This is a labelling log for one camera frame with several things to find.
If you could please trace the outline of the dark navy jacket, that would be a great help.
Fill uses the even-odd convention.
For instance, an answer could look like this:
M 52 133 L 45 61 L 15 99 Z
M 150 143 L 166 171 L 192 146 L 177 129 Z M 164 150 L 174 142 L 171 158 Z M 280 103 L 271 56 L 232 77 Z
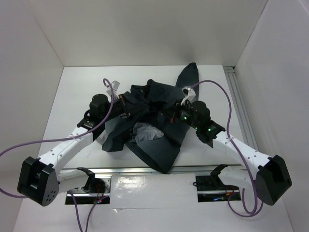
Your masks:
M 189 126 L 183 122 L 171 123 L 162 111 L 184 98 L 185 87 L 194 87 L 198 82 L 199 71 L 192 62 L 182 70 L 174 86 L 152 79 L 144 86 L 132 85 L 125 97 L 142 110 L 129 118 L 116 117 L 106 122 L 102 150 L 116 152 L 127 146 L 150 168 L 168 174 Z

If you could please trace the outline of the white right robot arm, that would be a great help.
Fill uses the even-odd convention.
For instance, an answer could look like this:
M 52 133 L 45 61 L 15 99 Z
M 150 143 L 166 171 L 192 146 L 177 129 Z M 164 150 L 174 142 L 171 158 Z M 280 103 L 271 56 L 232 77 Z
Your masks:
M 212 172 L 213 188 L 222 189 L 226 185 L 242 189 L 254 188 L 258 199 L 267 205 L 274 205 L 292 186 L 282 157 L 263 154 L 228 135 L 224 127 L 211 119 L 210 110 L 204 102 L 196 101 L 186 105 L 176 103 L 162 113 L 172 123 L 183 122 L 194 128 L 202 143 L 229 155 L 245 167 L 242 171 L 225 164 L 219 165 Z

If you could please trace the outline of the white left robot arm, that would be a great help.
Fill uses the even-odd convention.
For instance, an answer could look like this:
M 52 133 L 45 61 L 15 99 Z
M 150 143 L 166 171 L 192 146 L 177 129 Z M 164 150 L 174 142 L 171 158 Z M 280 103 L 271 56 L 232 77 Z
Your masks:
M 17 191 L 41 206 L 48 206 L 58 194 L 79 188 L 85 193 L 103 193 L 105 184 L 95 174 L 78 167 L 63 173 L 64 166 L 105 130 L 105 122 L 133 113 L 134 104 L 123 94 L 109 101 L 104 94 L 93 96 L 89 109 L 71 135 L 38 158 L 28 157 L 21 167 Z

